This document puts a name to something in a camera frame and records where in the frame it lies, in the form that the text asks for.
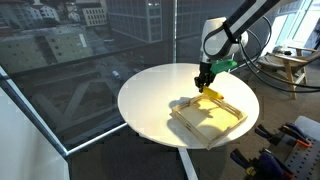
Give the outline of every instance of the white wall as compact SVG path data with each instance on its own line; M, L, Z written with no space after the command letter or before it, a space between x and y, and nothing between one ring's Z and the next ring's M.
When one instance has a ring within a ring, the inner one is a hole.
M1 88L0 179L70 179L67 162Z

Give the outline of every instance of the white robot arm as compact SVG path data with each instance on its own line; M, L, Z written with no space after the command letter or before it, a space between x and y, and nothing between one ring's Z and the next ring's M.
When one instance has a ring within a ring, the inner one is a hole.
M214 66L212 63L237 52L238 38L241 36L245 45L248 41L246 30L271 8L277 4L283 5L283 1L288 0L246 0L228 19L216 18L205 22L200 49L200 74L194 78L200 92L215 78L216 74L210 70Z

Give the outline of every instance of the wooden box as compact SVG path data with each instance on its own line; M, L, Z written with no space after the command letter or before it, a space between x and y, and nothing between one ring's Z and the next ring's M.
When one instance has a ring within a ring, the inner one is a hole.
M174 106L172 114L208 150L247 118L244 112L225 101L205 94Z

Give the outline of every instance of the yellow object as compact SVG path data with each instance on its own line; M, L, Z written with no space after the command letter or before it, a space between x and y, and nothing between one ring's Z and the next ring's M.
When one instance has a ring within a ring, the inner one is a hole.
M224 97L222 96L222 94L208 88L207 86L203 86L203 91L202 93L208 95L209 97L212 97L214 99L223 99Z

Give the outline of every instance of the equipment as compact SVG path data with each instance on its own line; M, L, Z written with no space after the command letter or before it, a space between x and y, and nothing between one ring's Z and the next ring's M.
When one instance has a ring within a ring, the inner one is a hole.
M205 22L200 49L200 74L194 78L199 92L202 93L203 86L208 87L213 82L216 74L237 65L236 62L229 61L219 63L219 60L239 50L239 39L242 44L246 44L246 30L271 8L283 5L285 0L281 1L246 0L228 19L222 17Z

